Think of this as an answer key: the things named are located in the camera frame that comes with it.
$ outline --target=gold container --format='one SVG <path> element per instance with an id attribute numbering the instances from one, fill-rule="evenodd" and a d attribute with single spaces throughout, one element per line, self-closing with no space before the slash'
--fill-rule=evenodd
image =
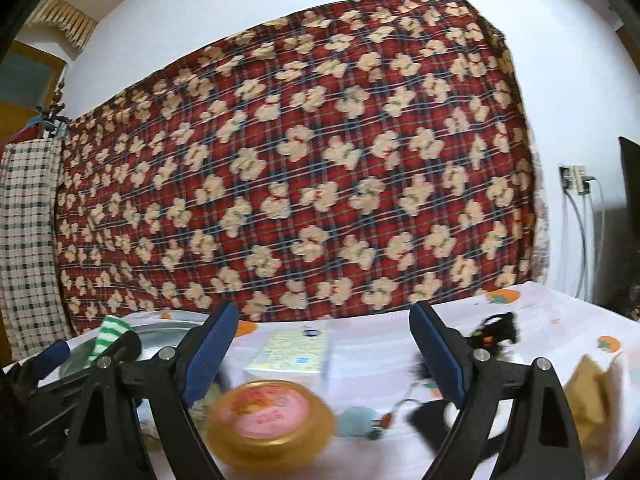
<path id="1" fill-rule="evenodd" d="M 212 407 L 207 443 L 234 469 L 275 473 L 310 463 L 334 431 L 331 410 L 304 386 L 254 381 L 225 393 Z"/>

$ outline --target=white round object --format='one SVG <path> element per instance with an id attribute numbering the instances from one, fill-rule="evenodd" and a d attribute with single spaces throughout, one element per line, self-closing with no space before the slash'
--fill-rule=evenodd
<path id="1" fill-rule="evenodd" d="M 507 429 L 512 405 L 513 399 L 501 400 L 498 402 L 498 409 L 495 412 L 494 423 L 491 426 L 488 438 L 498 436 Z M 447 425 L 447 428 L 451 429 L 453 427 L 453 423 L 458 418 L 459 412 L 460 410 L 455 407 L 453 402 L 446 405 L 444 408 L 444 423 Z"/>

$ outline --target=black and white checkered fabric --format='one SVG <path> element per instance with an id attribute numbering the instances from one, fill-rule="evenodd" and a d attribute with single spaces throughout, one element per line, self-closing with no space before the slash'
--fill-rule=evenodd
<path id="1" fill-rule="evenodd" d="M 0 163 L 0 308 L 13 358 L 72 337 L 54 259 L 61 139 L 6 147 Z"/>

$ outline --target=pink lid label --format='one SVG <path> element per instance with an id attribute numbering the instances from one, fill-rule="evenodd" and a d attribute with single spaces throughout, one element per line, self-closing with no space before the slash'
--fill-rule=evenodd
<path id="1" fill-rule="evenodd" d="M 309 403 L 298 392 L 281 386 L 256 386 L 240 393 L 223 422 L 249 438 L 278 438 L 299 427 L 309 416 Z"/>

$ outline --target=blue gripper pad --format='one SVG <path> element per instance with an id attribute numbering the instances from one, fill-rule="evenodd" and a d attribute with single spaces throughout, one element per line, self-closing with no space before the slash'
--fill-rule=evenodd
<path id="1" fill-rule="evenodd" d="M 176 381 L 187 407 L 207 394 L 237 330 L 236 305 L 223 301 L 202 326 L 189 330 L 178 345 Z"/>
<path id="2" fill-rule="evenodd" d="M 38 355 L 30 359 L 29 366 L 31 367 L 32 375 L 38 380 L 44 379 L 53 370 L 69 359 L 70 354 L 71 350 L 69 350 L 69 345 L 66 344 L 66 341 L 58 339 Z"/>
<path id="3" fill-rule="evenodd" d="M 461 409 L 472 376 L 469 346 L 460 332 L 444 325 L 425 301 L 412 306 L 409 330 L 442 397 Z"/>

